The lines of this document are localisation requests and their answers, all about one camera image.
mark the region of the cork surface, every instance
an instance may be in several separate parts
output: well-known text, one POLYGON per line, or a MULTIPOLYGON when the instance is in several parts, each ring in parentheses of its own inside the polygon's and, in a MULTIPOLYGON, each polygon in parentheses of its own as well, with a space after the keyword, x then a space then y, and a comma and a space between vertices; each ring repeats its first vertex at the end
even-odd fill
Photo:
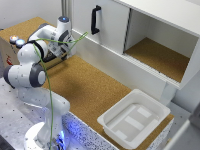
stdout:
MULTIPOLYGON (((52 91, 70 102, 70 111, 119 149, 123 149, 104 133, 97 118, 130 93, 131 89, 78 56, 49 69, 48 74, 52 91)), ((43 87, 48 88, 47 81, 43 87)), ((146 149, 172 119, 173 116, 169 115, 137 150, 146 149)))
POLYGON ((181 82, 190 60, 148 38, 143 39, 125 53, 178 82, 181 82))
POLYGON ((29 36, 37 30, 39 25, 48 23, 40 17, 35 17, 0 32, 0 37, 9 42, 10 36, 17 35, 20 39, 28 40, 29 36))

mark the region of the cabinet handle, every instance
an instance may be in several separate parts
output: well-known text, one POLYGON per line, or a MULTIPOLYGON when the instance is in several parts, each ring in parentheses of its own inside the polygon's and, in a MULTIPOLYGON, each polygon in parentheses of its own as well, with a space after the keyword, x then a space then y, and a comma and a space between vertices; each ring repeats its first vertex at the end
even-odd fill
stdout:
POLYGON ((96 28, 96 12, 101 10, 101 7, 96 5, 96 8, 92 10, 92 24, 91 24, 91 31, 92 35, 98 33, 100 30, 96 28))

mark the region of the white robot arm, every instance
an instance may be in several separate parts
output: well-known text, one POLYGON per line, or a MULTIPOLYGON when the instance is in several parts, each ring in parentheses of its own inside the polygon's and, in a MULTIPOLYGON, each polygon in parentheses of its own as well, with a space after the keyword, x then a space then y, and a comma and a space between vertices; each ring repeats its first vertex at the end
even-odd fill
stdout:
POLYGON ((52 121, 50 91, 41 88, 45 83, 46 74, 43 67, 39 64, 40 58, 35 51, 33 43, 41 58, 46 62, 56 57, 61 58, 64 53, 67 53, 67 55, 65 55, 64 58, 62 57, 63 59, 71 57, 75 54, 76 49, 73 47, 73 43, 62 44, 52 41, 46 45, 43 40, 37 40, 41 38, 61 42, 74 41, 71 35, 71 23, 69 19, 67 17, 59 17, 57 28, 48 24, 40 25, 38 30, 29 37, 27 44, 19 50, 17 57, 20 65, 8 66, 4 71, 4 79, 9 85, 18 90, 18 96, 23 102, 37 107, 47 107, 49 109, 49 111, 46 112, 45 123, 37 135, 33 138, 26 137, 26 139, 30 141, 25 141, 25 143, 30 144, 25 144, 25 150, 30 149, 30 147, 37 147, 37 150, 49 150, 50 147, 55 150, 66 150, 66 146, 64 146, 65 140, 60 139, 60 137, 63 130, 62 115, 65 115, 69 111, 70 104, 65 98, 52 92, 52 101, 54 105, 52 136, 54 142, 50 146, 49 141, 52 121), (48 50, 51 51, 53 57, 45 60, 48 50))

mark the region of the green cable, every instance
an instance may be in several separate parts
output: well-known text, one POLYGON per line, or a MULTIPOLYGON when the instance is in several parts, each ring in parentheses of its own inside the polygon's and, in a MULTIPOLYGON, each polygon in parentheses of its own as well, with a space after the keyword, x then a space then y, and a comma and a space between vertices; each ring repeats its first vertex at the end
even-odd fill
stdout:
MULTIPOLYGON (((72 45, 72 47, 70 48, 69 52, 72 50, 72 48, 78 43, 78 41, 82 40, 83 38, 85 38, 87 36, 87 32, 85 32, 83 35, 80 36, 80 38, 78 40, 75 40, 75 41, 71 41, 71 42, 61 42, 61 41, 54 41, 54 40, 50 40, 50 39, 44 39, 44 38, 40 38, 40 39, 37 39, 36 41, 39 41, 39 40, 46 40, 46 41, 51 41, 51 42, 57 42, 57 43, 63 43, 63 44, 67 44, 67 43, 74 43, 72 45)), ((42 58, 35 46, 35 44, 33 44, 34 48, 35 48, 35 51, 37 53, 37 55, 39 56, 40 58, 40 61, 42 62, 42 66, 44 68, 44 71, 46 73, 46 76, 47 76, 47 80, 48 80, 48 84, 49 84, 49 91, 50 91, 50 99, 51 99, 51 110, 52 110, 52 119, 51 119, 51 137, 50 137, 50 150, 51 150, 51 144, 52 144, 52 133, 53 133, 53 100, 52 100, 52 91, 51 91, 51 83, 50 83, 50 80, 49 80, 49 76, 48 76, 48 73, 47 73, 47 69, 44 65, 44 62, 42 61, 42 58)))

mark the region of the shelf bottom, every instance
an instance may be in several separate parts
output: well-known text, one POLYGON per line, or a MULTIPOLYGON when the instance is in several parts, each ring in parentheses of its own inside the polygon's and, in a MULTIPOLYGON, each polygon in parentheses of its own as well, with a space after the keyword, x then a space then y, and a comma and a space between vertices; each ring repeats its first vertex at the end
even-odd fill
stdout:
POLYGON ((181 82, 190 60, 148 38, 143 39, 125 53, 178 82, 181 82))

